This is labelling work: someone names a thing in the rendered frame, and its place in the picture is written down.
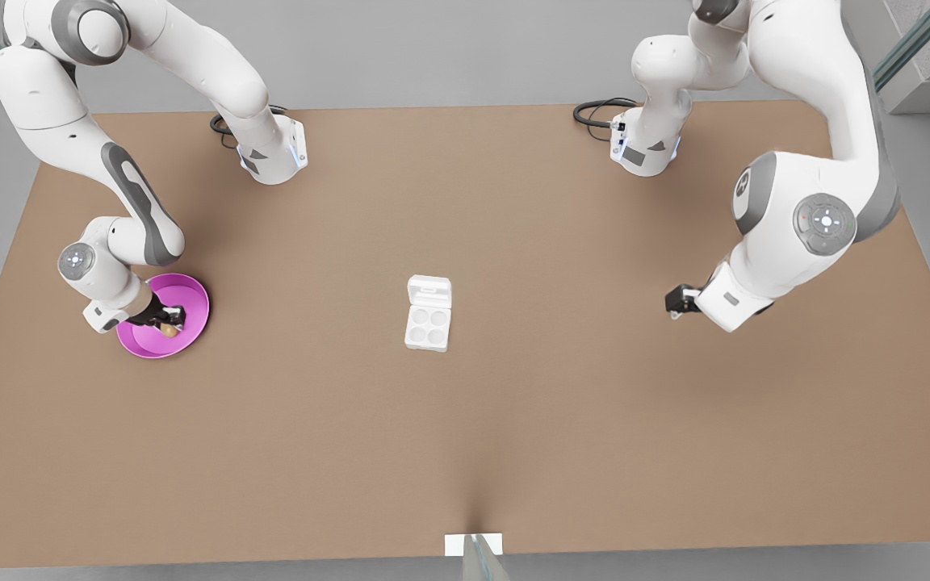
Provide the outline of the white egg box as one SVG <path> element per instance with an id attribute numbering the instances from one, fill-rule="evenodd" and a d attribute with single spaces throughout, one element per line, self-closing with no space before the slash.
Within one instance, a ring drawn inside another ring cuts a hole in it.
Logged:
<path id="1" fill-rule="evenodd" d="M 445 353 L 449 346 L 450 309 L 412 305 L 404 334 L 409 349 Z"/>

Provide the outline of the white egg box lid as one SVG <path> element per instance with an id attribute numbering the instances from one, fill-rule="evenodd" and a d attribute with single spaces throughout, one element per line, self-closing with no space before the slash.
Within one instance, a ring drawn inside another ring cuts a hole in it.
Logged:
<path id="1" fill-rule="evenodd" d="M 410 305 L 437 309 L 453 307 L 453 283 L 449 278 L 413 275 L 407 288 Z"/>

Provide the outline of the magenta plastic bowl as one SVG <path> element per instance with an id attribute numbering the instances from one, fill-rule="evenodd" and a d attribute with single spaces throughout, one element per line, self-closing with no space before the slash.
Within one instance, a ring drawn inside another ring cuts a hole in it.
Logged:
<path id="1" fill-rule="evenodd" d="M 210 314 L 209 295 L 199 280 L 185 274 L 159 274 L 151 277 L 148 284 L 163 304 L 184 310 L 182 330 L 174 337 L 167 337 L 157 328 L 133 326 L 124 321 L 115 328 L 115 334 L 127 352 L 144 359 L 162 359 L 180 353 L 203 334 Z"/>

